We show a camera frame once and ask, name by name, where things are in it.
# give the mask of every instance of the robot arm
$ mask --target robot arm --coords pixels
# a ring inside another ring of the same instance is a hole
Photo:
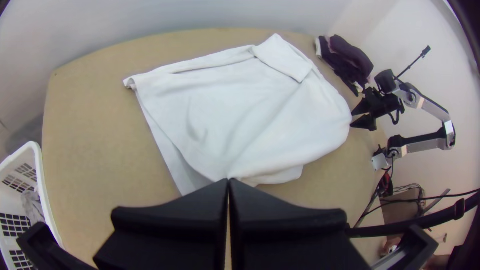
[[[403,138],[400,135],[388,140],[387,156],[403,158],[408,153],[427,151],[432,149],[450,150],[455,146],[455,128],[449,112],[435,101],[424,96],[410,83],[395,82],[396,88],[392,94],[413,109],[422,109],[441,121],[442,127],[435,133]]]
[[[379,90],[368,88],[365,98],[353,109],[352,115],[365,114],[350,126],[353,128],[377,129],[376,119],[390,115],[393,123],[398,123],[398,116],[404,113],[405,106],[413,109],[422,109],[439,119],[442,127],[434,133],[404,138],[396,135],[388,139],[386,148],[379,149],[372,158],[372,164],[377,171],[391,165],[393,160],[405,157],[409,153],[427,151],[432,149],[450,150],[455,146],[455,128],[449,112],[442,106],[424,96],[410,83],[404,83],[393,75],[391,70],[381,72],[375,81]],[[397,111],[397,120],[392,113]]]

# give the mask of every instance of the gray cloth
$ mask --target gray cloth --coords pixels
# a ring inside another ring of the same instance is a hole
[[[38,222],[45,222],[40,196],[37,192],[27,190],[22,193],[21,204],[32,226]]]

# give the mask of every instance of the wooden tabletop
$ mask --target wooden tabletop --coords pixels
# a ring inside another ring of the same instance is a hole
[[[52,73],[43,120],[43,166],[53,218],[68,252],[94,265],[92,257],[114,230],[112,209],[154,206],[180,196],[138,100],[122,80],[179,61],[257,45],[274,33],[312,59],[350,109],[360,102],[315,56],[313,36],[266,29],[213,28],[147,36],[96,51]],[[385,143],[381,131],[350,129],[347,141],[306,165],[300,179],[257,188],[303,207],[342,208],[353,225],[381,177],[370,161],[378,144]],[[381,211],[369,218],[383,224]],[[380,242],[354,244],[371,262]]]

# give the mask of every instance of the laundry basket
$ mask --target laundry basket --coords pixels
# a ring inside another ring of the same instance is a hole
[[[42,150],[27,142],[0,164],[0,250],[9,270],[35,269],[17,244],[17,238],[32,226],[22,206],[21,194],[37,189],[43,215],[58,244],[62,241],[55,226],[45,189]]]

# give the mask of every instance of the dark cloth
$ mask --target dark cloth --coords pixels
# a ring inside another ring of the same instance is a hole
[[[330,38],[330,46],[333,51],[355,63],[363,78],[368,78],[374,70],[374,64],[369,57],[361,49],[350,45],[341,36],[332,36]]]
[[[327,62],[339,76],[342,81],[352,90],[358,97],[359,93],[357,87],[354,85],[357,82],[362,88],[368,83],[368,77],[374,69],[374,65],[367,57],[367,55],[357,47],[354,47],[343,38],[335,35],[335,46],[339,50],[330,51],[327,39],[324,36],[319,36],[321,57]]]

